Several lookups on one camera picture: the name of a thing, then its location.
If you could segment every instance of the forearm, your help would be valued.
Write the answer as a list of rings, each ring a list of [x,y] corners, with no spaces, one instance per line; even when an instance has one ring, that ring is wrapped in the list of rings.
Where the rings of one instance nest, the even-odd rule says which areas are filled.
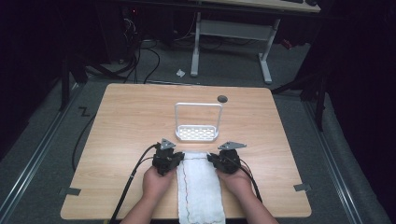
[[[121,224],[149,224],[157,202],[141,198],[129,211]]]
[[[268,209],[251,194],[242,194],[237,197],[242,209],[247,216],[248,224],[277,224],[276,219],[271,215]]]

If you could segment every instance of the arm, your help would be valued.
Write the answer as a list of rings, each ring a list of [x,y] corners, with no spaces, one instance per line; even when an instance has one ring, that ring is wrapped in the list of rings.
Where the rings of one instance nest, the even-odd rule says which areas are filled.
[[[169,189],[176,169],[161,176],[154,166],[148,168],[143,178],[143,196],[129,211],[121,224],[147,224],[150,223],[157,203]]]
[[[216,173],[219,178],[224,181],[227,189],[235,195],[240,202],[249,224],[278,223],[264,204],[256,198],[251,188],[250,178],[243,171],[239,169],[232,175],[224,174],[220,170],[216,170]]]

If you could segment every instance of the person's right hand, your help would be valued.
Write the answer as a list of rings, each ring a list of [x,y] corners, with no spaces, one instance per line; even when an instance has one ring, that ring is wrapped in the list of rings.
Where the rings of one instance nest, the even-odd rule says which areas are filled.
[[[242,166],[242,168],[249,173],[247,167]],[[237,198],[239,198],[239,196],[242,196],[243,194],[247,194],[250,192],[253,193],[253,189],[251,188],[251,180],[247,176],[247,174],[245,174],[245,172],[243,172],[241,169],[238,169],[235,173],[231,175],[224,174],[219,169],[216,170],[216,173],[218,174],[219,178],[224,181],[227,189]]]

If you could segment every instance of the computer mouse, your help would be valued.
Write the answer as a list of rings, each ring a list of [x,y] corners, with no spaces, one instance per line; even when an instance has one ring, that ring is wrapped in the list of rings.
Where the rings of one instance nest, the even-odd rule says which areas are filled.
[[[305,2],[311,7],[315,7],[318,4],[317,0],[305,0]]]

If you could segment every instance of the white basket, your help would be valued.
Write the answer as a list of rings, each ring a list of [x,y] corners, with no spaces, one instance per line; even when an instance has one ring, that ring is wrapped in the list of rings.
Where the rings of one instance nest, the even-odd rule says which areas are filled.
[[[219,116],[216,126],[196,125],[178,123],[178,108],[180,106],[215,106],[219,108]],[[175,104],[176,136],[180,141],[191,142],[213,142],[219,135],[219,123],[221,118],[222,105],[220,104],[198,104],[198,103],[177,103]]]

